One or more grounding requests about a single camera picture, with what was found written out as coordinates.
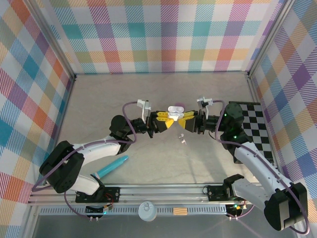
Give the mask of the white earbud charging case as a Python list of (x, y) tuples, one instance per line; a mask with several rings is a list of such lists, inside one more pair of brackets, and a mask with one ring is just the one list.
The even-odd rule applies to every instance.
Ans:
[(169, 119), (173, 119), (174, 121), (178, 121), (184, 117), (184, 107), (182, 106), (169, 106), (167, 117)]

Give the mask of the black silver chessboard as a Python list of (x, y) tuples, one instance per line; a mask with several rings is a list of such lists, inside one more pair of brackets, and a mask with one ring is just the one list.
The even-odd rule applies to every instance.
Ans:
[(234, 101), (230, 101), (230, 103), (240, 105), (244, 116), (244, 121), (242, 123), (244, 132), (252, 138), (252, 141), (255, 143), (256, 148), (261, 154), (275, 166), (261, 104)]

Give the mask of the teal cylindrical tube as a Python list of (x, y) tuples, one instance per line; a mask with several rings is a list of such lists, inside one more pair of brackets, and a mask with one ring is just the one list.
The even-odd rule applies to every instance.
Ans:
[(119, 166), (123, 165), (124, 162), (127, 161), (128, 159), (129, 159), (129, 156), (122, 156), (116, 159), (115, 161), (113, 161), (112, 163), (108, 164), (104, 168), (100, 169), (99, 171), (93, 173), (93, 176), (95, 176), (98, 179), (103, 178), (104, 176), (106, 176), (107, 174), (109, 174), (110, 172), (118, 168)]

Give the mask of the small electronics board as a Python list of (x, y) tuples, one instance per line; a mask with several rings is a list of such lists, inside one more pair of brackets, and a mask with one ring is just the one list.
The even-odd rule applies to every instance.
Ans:
[(247, 205), (243, 204), (228, 204), (225, 207), (228, 216), (241, 216), (247, 211)]
[(88, 213), (96, 213), (96, 214), (107, 214), (110, 210), (113, 209), (112, 204), (106, 204), (103, 206), (86, 206), (85, 212)]

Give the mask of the white round plastic lid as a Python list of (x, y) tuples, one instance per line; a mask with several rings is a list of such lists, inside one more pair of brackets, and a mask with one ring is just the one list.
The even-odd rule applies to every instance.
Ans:
[(145, 201), (139, 206), (138, 215), (143, 221), (151, 222), (157, 216), (156, 206), (150, 201)]

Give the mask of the aluminium side rail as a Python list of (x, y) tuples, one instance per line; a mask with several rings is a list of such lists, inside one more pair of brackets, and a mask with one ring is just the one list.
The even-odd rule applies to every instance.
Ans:
[(43, 184), (46, 185), (46, 188), (57, 188), (58, 193), (65, 192), (75, 183), (75, 177), (68, 175), (70, 167), (66, 164), (66, 161), (71, 157), (71, 152), (74, 151), (74, 145), (68, 140), (58, 141), (73, 86), (74, 81), (71, 81), (70, 89), (65, 93), (66, 98), (62, 100), (64, 104), (60, 106), (61, 113), (57, 117), (57, 129), (52, 151), (45, 157), (39, 169), (40, 174), (44, 178)]
[(276, 152), (276, 149), (275, 149), (275, 146), (274, 146), (274, 143), (273, 143), (273, 140), (271, 138), (271, 133), (269, 131), (269, 126), (268, 126), (268, 123), (267, 123), (267, 120), (265, 118), (265, 114), (264, 114), (264, 109), (262, 107), (262, 103), (260, 101), (260, 98), (257, 94), (257, 90), (256, 90), (256, 87), (254, 85), (254, 82), (251, 78), (251, 76), (245, 72), (245, 77), (246, 77), (246, 80), (247, 80), (247, 84), (249, 86), (249, 91), (250, 91), (250, 94), (251, 94), (251, 97), (253, 99), (254, 102), (257, 102), (257, 103), (260, 103), (261, 105), (261, 109), (262, 109), (262, 112), (263, 112), (263, 115), (264, 115), (264, 123), (266, 125), (266, 129), (267, 129), (267, 134), (268, 134), (268, 139), (269, 139), (269, 143), (270, 143), (270, 147), (271, 147), (271, 151), (272, 151), (272, 156), (273, 156), (273, 160), (274, 160), (274, 165), (276, 166), (276, 168), (278, 169), (278, 171), (281, 173), (281, 174), (284, 174), (283, 170), (282, 170), (282, 167), (281, 167), (281, 164), (279, 162), (279, 159), (278, 159), (278, 156), (277, 156), (277, 152)]

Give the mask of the aluminium mounting rail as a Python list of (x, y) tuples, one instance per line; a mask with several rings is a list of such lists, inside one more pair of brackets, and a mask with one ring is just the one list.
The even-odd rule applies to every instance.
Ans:
[[(234, 204), (241, 201), (208, 201), (202, 192), (209, 184), (109, 184), (106, 187), (120, 187), (120, 197), (114, 205), (139, 205), (151, 201), (157, 205), (187, 205), (187, 204)], [(272, 191), (265, 191), (259, 183), (250, 183), (246, 179), (236, 181), (232, 186), (236, 196), (242, 197), (248, 204), (263, 207), (264, 203), (273, 195)], [(76, 192), (69, 190), (67, 194), (58, 194), (53, 188), (32, 192), (28, 205), (105, 205), (107, 203), (76, 203)]]

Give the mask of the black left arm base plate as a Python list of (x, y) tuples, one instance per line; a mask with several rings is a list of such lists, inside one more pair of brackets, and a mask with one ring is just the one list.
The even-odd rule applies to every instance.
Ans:
[(76, 203), (117, 203), (120, 197), (120, 187), (100, 186), (95, 193), (87, 195), (76, 192)]

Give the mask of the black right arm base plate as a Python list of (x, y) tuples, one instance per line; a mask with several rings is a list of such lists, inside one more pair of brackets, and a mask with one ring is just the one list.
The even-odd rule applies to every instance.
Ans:
[(232, 186), (226, 185), (205, 185), (202, 190), (208, 197), (208, 201), (244, 201), (242, 197), (236, 196)]

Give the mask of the aluminium frame post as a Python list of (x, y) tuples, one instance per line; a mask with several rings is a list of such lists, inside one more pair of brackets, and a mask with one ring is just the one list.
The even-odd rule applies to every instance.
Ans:
[(27, 5), (28, 9), (30, 10), (31, 14), (35, 18), (36, 23), (38, 24), (39, 28), (43, 32), (44, 37), (46, 38), (48, 44), (53, 49), (54, 53), (56, 54), (57, 58), (61, 62), (61, 65), (64, 67), (65, 71), (69, 74), (72, 81), (76, 80), (76, 74), (74, 73), (71, 65), (64, 54), (62, 48), (60, 47), (53, 31), (49, 27), (49, 24), (45, 20), (40, 8), (38, 7), (36, 0), (24, 0), (24, 3)]
[(264, 55), (268, 51), (272, 41), (275, 39), (282, 23), (296, 0), (271, 0), (270, 5), (264, 13), (258, 32), (255, 36), (243, 69), (249, 79), (252, 79), (255, 71), (260, 66)]

